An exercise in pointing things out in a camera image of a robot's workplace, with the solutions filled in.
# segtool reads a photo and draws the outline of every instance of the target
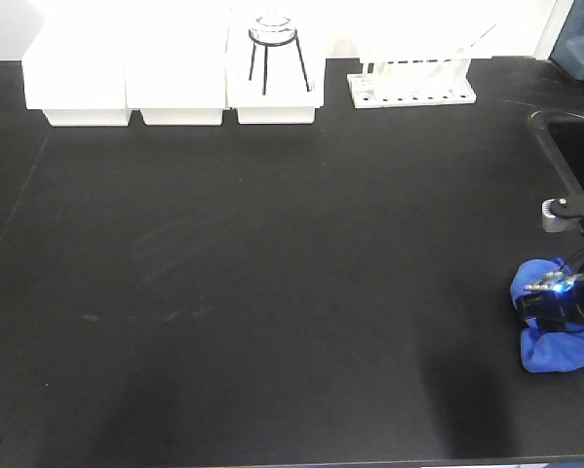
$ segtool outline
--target white bin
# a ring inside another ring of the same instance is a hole
[[[56,22],[22,58],[27,108],[42,109],[54,126],[128,125],[120,31]]]
[[[270,47],[267,90],[263,94],[264,48],[255,49],[253,79],[249,79],[253,41],[248,35],[251,14],[234,15],[229,32],[228,103],[237,108],[240,124],[311,124],[324,105],[324,46],[309,27],[298,24],[298,39],[310,91],[307,92],[294,42]]]

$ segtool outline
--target scratch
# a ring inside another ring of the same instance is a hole
[[[87,320],[88,322],[98,322],[100,320],[98,315],[94,314],[84,314],[81,316],[81,318]]]
[[[199,298],[199,310],[197,314],[193,314],[197,317],[200,317],[201,320],[205,320],[205,313],[207,310],[205,309],[205,297],[203,296],[203,288],[201,287],[201,282],[197,281],[196,285],[198,286],[198,298]]]
[[[173,312],[171,315],[169,315],[168,317],[166,317],[166,322],[169,322],[170,320],[172,320],[174,317],[176,317],[178,315],[178,312]]]
[[[45,147],[47,146],[47,143],[49,142],[50,136],[51,136],[51,129],[49,129],[47,131],[47,135],[45,136],[45,139],[43,140],[42,144],[40,145],[40,149],[36,153],[36,158],[34,159],[34,163],[31,166],[31,169],[29,170],[29,174],[27,174],[27,178],[25,179],[22,187],[20,188],[19,196],[17,197],[17,200],[15,201],[15,203],[12,206],[12,209],[10,210],[10,215],[8,216],[8,219],[6,219],[6,225],[4,226],[3,230],[1,231],[1,235],[0,235],[0,248],[1,248],[1,244],[3,244],[4,238],[6,237],[6,234],[10,230],[10,225],[12,224],[12,220],[14,219],[15,214],[17,213],[17,210],[19,209],[19,205],[20,205],[20,201],[22,200],[22,196],[27,191],[27,187],[29,186],[29,182],[31,182],[31,178],[34,176],[34,174],[36,174],[36,168],[38,168],[38,163],[40,163],[40,158],[42,157],[42,153],[45,151]]]
[[[528,107],[538,107],[538,105],[536,105],[536,104],[531,104],[529,102],[520,102],[518,100],[504,99],[504,102],[510,102],[511,104],[527,105]]]

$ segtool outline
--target white plastic container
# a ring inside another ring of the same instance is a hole
[[[226,107],[224,57],[130,58],[125,68],[128,106],[140,109],[147,125],[220,125]]]
[[[125,66],[127,104],[147,125],[220,125],[226,108],[224,2],[136,4]]]
[[[309,27],[298,25],[307,73],[307,92],[295,42],[268,48],[267,91],[263,94],[264,47],[257,45],[249,79],[253,41],[248,35],[254,14],[235,12],[229,31],[228,103],[240,124],[311,124],[324,105],[326,54]]]
[[[23,56],[22,72],[27,108],[42,109],[53,126],[129,123],[118,28],[49,21]]]

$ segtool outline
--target black sink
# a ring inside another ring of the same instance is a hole
[[[584,190],[584,122],[550,122],[549,133]]]

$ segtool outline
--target white wall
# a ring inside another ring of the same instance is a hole
[[[20,59],[45,18],[53,13],[57,5],[63,6],[67,4],[67,1],[0,0],[0,60]],[[454,30],[475,20],[476,15],[472,16],[471,10],[480,9],[481,5],[500,9],[503,21],[486,38],[489,42],[492,41],[491,52],[496,56],[533,56],[556,3],[556,0],[443,1],[445,4],[454,5],[453,15],[450,16],[450,22],[454,23]],[[424,0],[391,0],[389,2],[364,0],[361,10],[358,1],[306,2],[310,11],[324,25],[331,57],[354,57],[357,54],[352,41],[354,35],[352,29],[360,22],[370,23],[374,18],[384,19],[390,15],[400,18],[402,11],[406,11],[413,5],[417,10],[423,4]],[[432,9],[426,9],[426,11],[428,15],[432,15]],[[424,17],[411,18],[411,21],[424,21]]]

